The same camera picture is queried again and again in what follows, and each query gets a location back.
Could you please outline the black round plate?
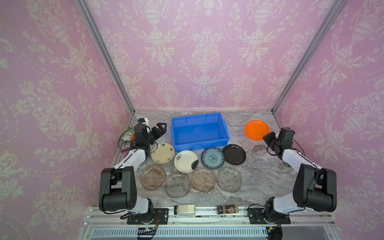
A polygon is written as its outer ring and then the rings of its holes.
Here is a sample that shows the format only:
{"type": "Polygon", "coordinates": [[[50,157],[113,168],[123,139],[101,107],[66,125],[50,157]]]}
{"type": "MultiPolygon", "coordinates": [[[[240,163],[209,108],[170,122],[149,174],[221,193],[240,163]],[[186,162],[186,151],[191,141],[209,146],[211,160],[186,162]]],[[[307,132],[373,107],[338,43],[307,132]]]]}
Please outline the black round plate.
{"type": "Polygon", "coordinates": [[[223,149],[223,154],[225,161],[235,166],[243,164],[247,158],[245,150],[235,144],[225,146],[223,149]]]}

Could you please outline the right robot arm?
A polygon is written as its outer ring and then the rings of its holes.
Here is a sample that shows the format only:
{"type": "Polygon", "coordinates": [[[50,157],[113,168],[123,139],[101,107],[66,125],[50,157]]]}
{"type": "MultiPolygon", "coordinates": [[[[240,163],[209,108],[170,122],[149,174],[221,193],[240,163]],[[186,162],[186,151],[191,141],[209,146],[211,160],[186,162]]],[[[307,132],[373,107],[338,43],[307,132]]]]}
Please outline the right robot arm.
{"type": "Polygon", "coordinates": [[[313,210],[334,212],[337,208],[337,174],[323,168],[292,147],[295,131],[281,128],[278,135],[270,132],[263,137],[268,148],[296,173],[292,193],[279,198],[270,198],[265,203],[264,218],[277,222],[291,213],[313,210]]]}

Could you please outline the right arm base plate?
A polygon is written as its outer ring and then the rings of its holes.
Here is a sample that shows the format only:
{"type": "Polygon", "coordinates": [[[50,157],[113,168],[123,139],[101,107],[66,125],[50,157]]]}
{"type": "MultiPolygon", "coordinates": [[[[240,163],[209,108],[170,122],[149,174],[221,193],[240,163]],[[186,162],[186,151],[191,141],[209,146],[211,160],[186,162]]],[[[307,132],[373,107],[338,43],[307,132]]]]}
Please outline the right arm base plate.
{"type": "Polygon", "coordinates": [[[260,206],[251,206],[246,209],[246,214],[249,218],[251,225],[289,225],[291,219],[289,215],[283,215],[280,213],[267,213],[264,208],[260,206]]]}

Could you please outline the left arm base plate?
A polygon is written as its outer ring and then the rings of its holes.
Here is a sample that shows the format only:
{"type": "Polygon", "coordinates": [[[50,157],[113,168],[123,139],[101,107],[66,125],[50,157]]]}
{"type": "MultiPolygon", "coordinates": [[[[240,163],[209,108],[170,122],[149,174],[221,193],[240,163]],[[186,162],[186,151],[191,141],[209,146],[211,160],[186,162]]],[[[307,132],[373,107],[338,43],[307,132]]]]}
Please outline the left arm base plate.
{"type": "Polygon", "coordinates": [[[155,208],[151,214],[129,214],[128,225],[167,225],[169,217],[168,208],[155,208]]]}

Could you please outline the orange plastic plate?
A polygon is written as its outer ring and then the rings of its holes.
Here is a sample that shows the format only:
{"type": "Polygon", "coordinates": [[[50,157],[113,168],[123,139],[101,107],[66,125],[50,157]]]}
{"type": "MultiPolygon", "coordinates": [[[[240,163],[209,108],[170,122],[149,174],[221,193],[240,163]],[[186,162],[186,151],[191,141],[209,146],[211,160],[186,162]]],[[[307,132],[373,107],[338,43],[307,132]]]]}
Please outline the orange plastic plate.
{"type": "Polygon", "coordinates": [[[263,137],[269,133],[269,126],[260,120],[251,121],[245,126],[246,136],[253,141],[262,141],[263,137]]]}

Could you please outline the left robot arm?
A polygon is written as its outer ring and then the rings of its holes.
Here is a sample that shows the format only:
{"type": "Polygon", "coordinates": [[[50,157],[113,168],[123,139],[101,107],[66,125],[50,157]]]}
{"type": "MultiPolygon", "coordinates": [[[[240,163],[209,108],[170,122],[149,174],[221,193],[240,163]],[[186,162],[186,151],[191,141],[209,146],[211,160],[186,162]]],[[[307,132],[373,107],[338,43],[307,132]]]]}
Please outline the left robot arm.
{"type": "Polygon", "coordinates": [[[135,139],[127,148],[125,158],[101,172],[99,209],[108,215],[124,211],[149,215],[154,211],[150,199],[138,196],[135,172],[151,154],[151,146],[167,132],[167,124],[158,123],[150,128],[140,123],[133,130],[135,139]]]}

